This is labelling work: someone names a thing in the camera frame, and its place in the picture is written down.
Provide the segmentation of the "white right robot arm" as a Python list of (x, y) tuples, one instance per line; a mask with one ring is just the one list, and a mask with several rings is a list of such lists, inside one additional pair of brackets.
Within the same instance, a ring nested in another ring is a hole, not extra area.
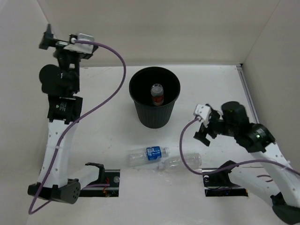
[[(221, 105), (221, 111), (209, 104), (198, 104), (194, 116), (201, 122), (194, 138), (209, 146), (209, 135), (233, 137), (236, 143), (251, 154), (253, 160), (235, 163), (225, 162), (217, 170), (217, 180), (222, 185), (238, 185), (249, 190), (271, 206), (275, 215), (288, 225), (300, 222), (300, 174), (292, 169), (283, 156), (271, 132), (262, 124), (251, 123), (246, 109), (236, 101)], [(271, 184), (243, 172), (241, 165), (260, 163), (269, 174)]]

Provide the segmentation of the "blue label clear bottle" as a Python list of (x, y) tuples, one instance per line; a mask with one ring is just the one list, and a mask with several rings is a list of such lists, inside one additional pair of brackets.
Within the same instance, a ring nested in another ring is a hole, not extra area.
[(159, 162), (162, 158), (168, 157), (170, 150), (167, 147), (152, 146), (131, 150), (127, 156), (129, 167), (136, 167)]

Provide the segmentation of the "clear unlabelled plastic bottle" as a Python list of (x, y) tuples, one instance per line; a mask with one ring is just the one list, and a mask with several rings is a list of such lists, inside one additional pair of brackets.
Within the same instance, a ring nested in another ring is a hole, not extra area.
[[(184, 159), (192, 170), (198, 170), (202, 164), (202, 159), (199, 153), (184, 154)], [(158, 164), (158, 169), (166, 173), (182, 173), (187, 170), (180, 155), (170, 157), (165, 161), (160, 162)]]

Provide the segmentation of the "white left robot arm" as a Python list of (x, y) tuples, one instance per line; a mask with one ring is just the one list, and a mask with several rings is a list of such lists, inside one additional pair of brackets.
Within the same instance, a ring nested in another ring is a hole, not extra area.
[(74, 204), (83, 188), (90, 184), (100, 187), (105, 182), (104, 166), (96, 163), (86, 163), (81, 170), (68, 176), (71, 142), (83, 105), (83, 98), (76, 96), (80, 90), (80, 61), (89, 59), (97, 49), (75, 41), (93, 39), (82, 33), (70, 35), (68, 41), (55, 39), (51, 25), (47, 25), (43, 34), (39, 48), (55, 48), (53, 56), (58, 65), (48, 64), (39, 72), (42, 92), (48, 95), (49, 102), (48, 140), (38, 180), (29, 185), (29, 195)]

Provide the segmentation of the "red label clear bottle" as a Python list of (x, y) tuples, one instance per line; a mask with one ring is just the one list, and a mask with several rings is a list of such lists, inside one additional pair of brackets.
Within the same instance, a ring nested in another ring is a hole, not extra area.
[(160, 106), (164, 102), (164, 88), (161, 84), (154, 84), (150, 89), (151, 99), (154, 105)]

